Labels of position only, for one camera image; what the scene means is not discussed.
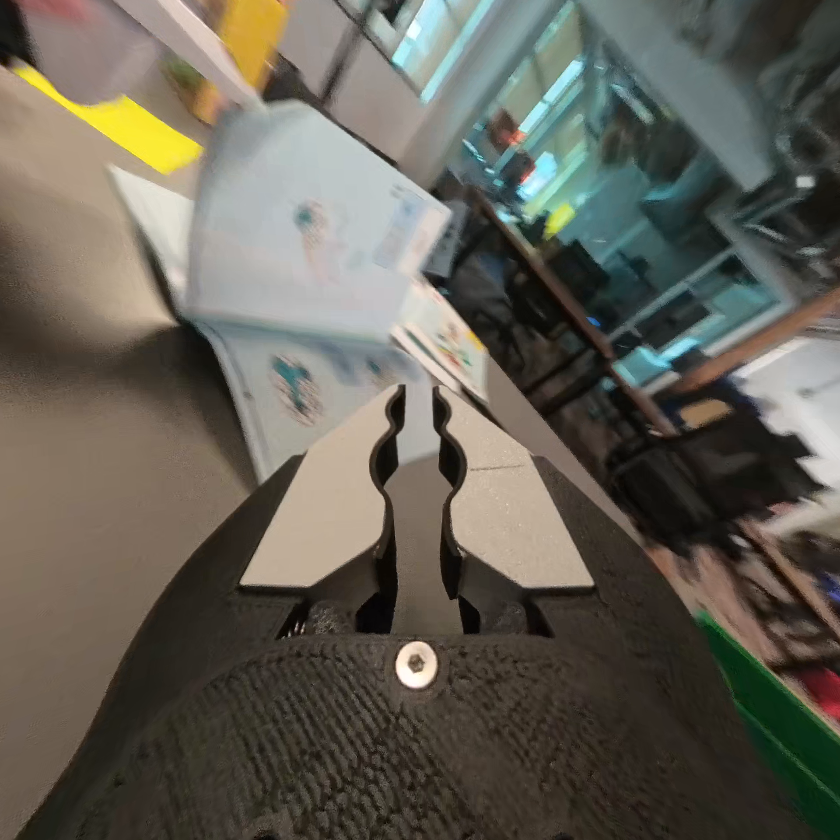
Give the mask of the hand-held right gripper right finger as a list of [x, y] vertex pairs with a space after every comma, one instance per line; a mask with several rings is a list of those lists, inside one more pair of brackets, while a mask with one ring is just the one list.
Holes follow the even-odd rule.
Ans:
[[532, 453], [444, 386], [434, 388], [438, 467], [451, 486], [441, 573], [451, 600], [588, 593], [592, 574]]

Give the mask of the light blue instruction booklet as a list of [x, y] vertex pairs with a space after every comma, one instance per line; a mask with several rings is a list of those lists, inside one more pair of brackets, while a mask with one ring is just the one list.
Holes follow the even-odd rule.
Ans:
[[216, 357], [258, 482], [393, 385], [401, 460], [436, 448], [433, 379], [393, 330], [446, 205], [298, 100], [227, 115], [193, 199], [109, 175], [175, 316]]

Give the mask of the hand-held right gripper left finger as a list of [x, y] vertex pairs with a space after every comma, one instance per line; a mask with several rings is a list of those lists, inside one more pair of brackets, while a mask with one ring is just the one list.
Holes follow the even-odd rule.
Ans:
[[404, 385], [392, 385], [303, 457], [239, 585], [313, 590], [374, 552], [392, 520], [377, 458], [402, 429]]

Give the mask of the yellow sticky note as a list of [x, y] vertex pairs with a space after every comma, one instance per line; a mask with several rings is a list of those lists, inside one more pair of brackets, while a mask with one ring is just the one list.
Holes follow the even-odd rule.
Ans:
[[30, 66], [16, 67], [12, 72], [18, 79], [155, 172], [169, 175], [198, 161], [203, 154], [201, 144], [179, 133], [130, 98], [123, 96], [83, 106], [62, 96], [44, 76]]

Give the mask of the long wooden table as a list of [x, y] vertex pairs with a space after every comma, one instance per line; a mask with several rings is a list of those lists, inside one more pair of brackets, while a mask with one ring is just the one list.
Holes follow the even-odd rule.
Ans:
[[584, 385], [581, 381], [567, 387], [564, 392], [555, 395], [545, 403], [543, 414], [550, 415], [565, 408], [581, 399], [583, 394], [590, 391], [601, 380], [608, 378], [642, 414], [657, 434], [666, 438], [675, 437], [678, 433], [676, 427], [659, 410], [653, 399], [640, 389], [628, 384], [618, 373], [615, 368], [617, 357], [610, 340], [589, 321], [584, 308], [574, 298], [572, 291], [553, 273], [538, 250], [530, 245], [515, 227], [498, 216], [493, 202], [478, 187], [467, 187], [467, 193], [471, 208], [485, 217], [488, 223], [499, 231], [505, 244], [512, 248], [519, 265], [528, 275], [539, 280], [542, 287], [560, 307], [565, 323], [583, 342], [585, 348], [595, 353], [596, 362], [594, 371], [587, 380], [588, 385]]

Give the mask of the yellow lego box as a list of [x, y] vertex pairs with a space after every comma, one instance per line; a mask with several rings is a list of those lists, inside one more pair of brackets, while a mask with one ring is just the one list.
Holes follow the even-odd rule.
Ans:
[[[244, 79], [259, 94], [266, 87], [277, 58], [277, 44], [287, 27], [289, 9], [281, 1], [195, 1], [189, 8], [220, 38]], [[163, 69], [191, 115], [212, 126], [225, 99], [184, 59], [172, 52]]]

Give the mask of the green plastic bin stack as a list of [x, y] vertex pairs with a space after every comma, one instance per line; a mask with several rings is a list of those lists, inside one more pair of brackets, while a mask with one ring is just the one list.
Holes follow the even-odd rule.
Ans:
[[695, 621], [765, 762], [817, 836], [838, 839], [838, 733], [708, 613]]

